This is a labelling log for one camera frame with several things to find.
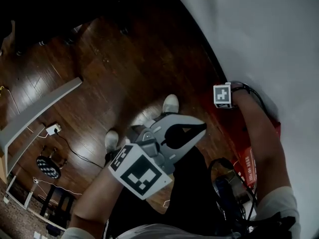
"white sneaker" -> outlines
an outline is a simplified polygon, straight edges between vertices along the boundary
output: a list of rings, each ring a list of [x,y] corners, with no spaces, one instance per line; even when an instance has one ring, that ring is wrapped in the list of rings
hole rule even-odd
[[[163,104],[163,113],[178,113],[179,102],[178,98],[174,94],[168,95]]]
[[[119,142],[119,134],[114,130],[108,131],[105,136],[106,154],[116,150],[116,147],[118,146],[118,142]]]

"white cord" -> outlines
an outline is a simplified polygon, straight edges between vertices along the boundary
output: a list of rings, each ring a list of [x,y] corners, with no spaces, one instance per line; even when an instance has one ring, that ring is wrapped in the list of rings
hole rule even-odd
[[[235,167],[235,165],[237,164],[238,161],[239,161],[239,160],[237,160],[237,161],[233,164],[233,167]]]
[[[164,204],[163,204],[163,207],[164,208],[168,208],[168,206],[165,206],[165,204],[167,203],[167,202],[169,202],[170,200],[166,200],[165,202],[164,202]]]
[[[47,196],[46,192],[40,187],[40,185],[38,185],[38,186],[39,186],[39,188],[44,192],[44,194]],[[38,195],[38,197],[41,198],[42,200],[45,200],[45,197],[42,196],[42,195]],[[53,203],[55,203],[56,205],[59,204],[57,201],[55,201],[55,200],[53,200],[53,199],[50,199],[50,202],[53,202]]]
[[[14,102],[14,104],[15,104],[15,107],[16,107],[16,109],[17,109],[17,111],[18,111],[18,113],[20,114],[20,110],[19,110],[19,108],[18,108],[18,105],[16,104],[16,102],[15,102],[15,100],[14,100],[14,98],[13,98],[13,95],[12,95],[12,93],[11,93],[11,91],[9,90],[9,89],[7,89],[7,88],[5,88],[6,90],[8,90],[8,92],[10,93],[10,95],[11,95],[11,98],[12,98],[12,100],[13,100],[13,102]],[[40,137],[40,138],[47,138],[47,136],[49,135],[49,133],[48,134],[46,134],[46,136],[45,137],[43,137],[43,136],[40,136],[40,135],[38,135],[38,137]]]
[[[38,137],[40,137],[40,138],[47,138],[48,135],[49,135],[49,133],[47,133],[46,136],[40,136],[40,135],[38,135]]]
[[[72,194],[74,194],[74,195],[82,195],[81,193],[74,193],[73,191],[71,191],[71,190],[67,190],[67,189],[65,189],[65,188],[62,188],[62,187],[59,187],[59,186],[56,186],[55,184],[53,184],[53,183],[50,183],[50,182],[47,182],[47,181],[42,181],[42,180],[38,180],[37,178],[33,178],[33,182],[35,182],[36,184],[38,184],[38,186],[39,186],[39,182],[45,182],[45,183],[48,183],[48,184],[51,184],[51,185],[54,185],[55,187],[57,187],[57,188],[60,188],[60,189],[64,189],[65,191],[67,191],[67,192],[70,192],[70,193],[72,193]]]

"white sleeve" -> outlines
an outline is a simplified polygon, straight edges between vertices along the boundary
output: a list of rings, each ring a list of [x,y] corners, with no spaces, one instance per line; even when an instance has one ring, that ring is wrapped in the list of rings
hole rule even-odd
[[[79,228],[67,229],[61,239],[95,239],[90,233]]]
[[[270,218],[280,212],[282,217],[295,217],[296,223],[291,227],[293,239],[300,238],[299,212],[297,201],[291,187],[280,187],[266,195],[257,207],[255,220]]]

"hardwood floor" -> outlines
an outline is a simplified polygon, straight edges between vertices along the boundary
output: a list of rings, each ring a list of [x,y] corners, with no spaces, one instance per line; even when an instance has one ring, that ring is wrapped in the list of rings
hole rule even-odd
[[[129,35],[122,35],[107,17],[97,18],[77,28],[78,39],[66,46],[57,37],[47,45],[34,45],[18,57],[12,52],[13,36],[5,39],[0,57],[0,84],[7,86],[20,111],[63,83],[81,75],[83,84],[51,107],[30,125],[58,122],[74,151],[104,165],[104,137],[115,128],[124,136],[131,124],[141,124],[158,116],[164,98],[178,96],[181,113],[207,122],[205,138],[198,144],[206,162],[217,157],[233,157],[222,131],[200,105],[198,96],[219,82],[194,26],[177,0],[136,0],[127,8]],[[10,95],[0,98],[0,127],[17,115]],[[30,135],[28,130],[9,147],[15,152]],[[68,159],[62,176],[54,181],[36,165],[42,147],[56,147]],[[100,168],[75,156],[57,135],[37,138],[15,166],[18,181],[31,189],[33,177],[83,193]],[[49,185],[39,185],[48,193]],[[160,212],[169,199],[172,185],[149,201]],[[34,196],[43,195],[37,187]]]

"power strip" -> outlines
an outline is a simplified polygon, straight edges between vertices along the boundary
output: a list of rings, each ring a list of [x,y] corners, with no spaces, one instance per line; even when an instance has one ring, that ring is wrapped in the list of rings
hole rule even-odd
[[[48,132],[49,135],[53,135],[53,134],[55,134],[55,130],[60,132],[62,130],[62,128],[58,123],[56,123],[52,126],[47,127],[45,130]]]

